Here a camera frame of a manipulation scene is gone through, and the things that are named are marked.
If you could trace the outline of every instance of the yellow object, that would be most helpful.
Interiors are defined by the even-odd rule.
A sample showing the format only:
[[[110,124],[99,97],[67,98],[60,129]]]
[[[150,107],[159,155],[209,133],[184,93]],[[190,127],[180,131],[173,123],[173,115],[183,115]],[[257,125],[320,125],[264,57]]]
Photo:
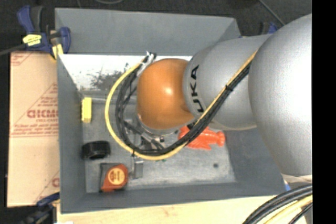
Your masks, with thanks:
[[[82,100],[82,121],[90,123],[92,118],[92,98],[85,97]]]
[[[246,62],[240,67],[240,69],[238,69],[238,71],[234,74],[234,76],[228,81],[227,84],[230,84],[238,75],[239,73],[253,60],[255,54],[257,53],[257,51],[255,51],[247,60]],[[177,152],[179,152],[182,148],[184,148],[184,146],[187,144],[184,143],[181,146],[178,146],[177,148],[175,148],[174,150],[160,155],[160,156],[148,156],[148,155],[144,155],[141,154],[137,151],[135,151],[134,149],[132,149],[131,147],[127,146],[123,140],[121,140],[116,133],[114,132],[111,123],[110,123],[110,117],[109,117],[109,107],[110,107],[110,102],[112,99],[112,96],[115,92],[115,90],[117,89],[117,87],[119,86],[119,84],[121,84],[121,82],[130,74],[132,73],[137,67],[139,67],[140,65],[143,64],[143,60],[140,63],[137,63],[136,65],[134,65],[133,67],[131,67],[129,70],[127,70],[123,75],[120,76],[120,78],[115,82],[115,84],[112,86],[109,95],[107,96],[106,99],[106,103],[105,103],[105,122],[106,122],[106,127],[109,130],[111,136],[113,137],[113,139],[126,151],[130,152],[131,154],[134,154],[135,156],[138,156],[140,158],[143,159],[147,159],[150,161],[160,161],[162,159],[167,159],[173,155],[175,155]],[[219,99],[219,97],[221,96],[221,93],[226,89],[226,86],[223,87],[223,89],[221,90],[221,92],[217,95],[217,97],[214,99],[214,101],[209,105],[209,107],[204,111],[204,113],[201,115],[201,117],[197,120],[197,123],[200,121],[200,119],[202,119],[211,109],[211,107],[217,102],[217,100]]]
[[[150,161],[160,161],[162,159],[166,159],[169,158],[171,156],[173,156],[175,153],[179,152],[185,145],[186,143],[184,143],[183,145],[177,147],[176,149],[170,151],[169,153],[163,154],[161,156],[148,156],[148,155],[144,155],[141,153],[138,153],[137,151],[134,151],[131,147],[127,146],[114,132],[111,123],[110,123],[110,117],[109,117],[109,107],[110,107],[110,102],[112,99],[112,96],[115,92],[115,90],[117,89],[117,87],[119,86],[119,84],[131,73],[133,72],[138,66],[140,66],[142,64],[142,61],[140,63],[137,63],[135,66],[131,67],[129,70],[127,70],[123,75],[121,75],[121,77],[115,82],[115,84],[112,86],[109,95],[107,96],[106,99],[106,104],[105,104],[105,122],[106,122],[106,127],[109,130],[111,136],[113,137],[113,139],[126,151],[128,151],[131,154],[134,154],[135,156],[138,156],[140,158],[143,159],[148,159]]]
[[[33,45],[39,44],[41,39],[42,39],[41,35],[29,34],[25,36],[22,39],[22,41],[24,44],[27,44],[28,46],[33,46]]]
[[[64,54],[62,45],[57,44],[57,45],[53,46],[53,53],[54,53],[55,59],[57,59],[57,55]]]

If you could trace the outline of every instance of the gray box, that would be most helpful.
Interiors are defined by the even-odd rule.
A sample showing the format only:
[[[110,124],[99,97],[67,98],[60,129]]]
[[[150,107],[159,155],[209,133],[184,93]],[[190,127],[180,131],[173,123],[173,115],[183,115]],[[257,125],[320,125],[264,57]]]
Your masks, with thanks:
[[[76,72],[81,72],[74,64],[82,55],[72,54],[95,54],[87,56],[92,59],[97,54],[111,55],[112,59],[144,55],[145,51],[161,56],[192,56],[219,41],[238,38],[240,33],[234,19],[213,16],[66,8],[56,9],[55,15],[56,28],[68,26],[72,37],[70,53],[58,61],[61,212],[180,204],[284,191],[280,172],[253,129],[226,132],[225,146],[213,147],[210,152],[183,149],[166,162],[146,161],[143,177],[129,182],[125,190],[98,193],[99,164],[124,162],[131,168],[131,157],[109,136],[104,126],[103,102],[93,102],[90,125],[81,122],[83,96],[99,100],[107,93],[83,90],[80,80],[74,79]],[[111,156],[83,161],[81,146],[94,140],[108,140]],[[204,172],[203,180],[200,171]]]

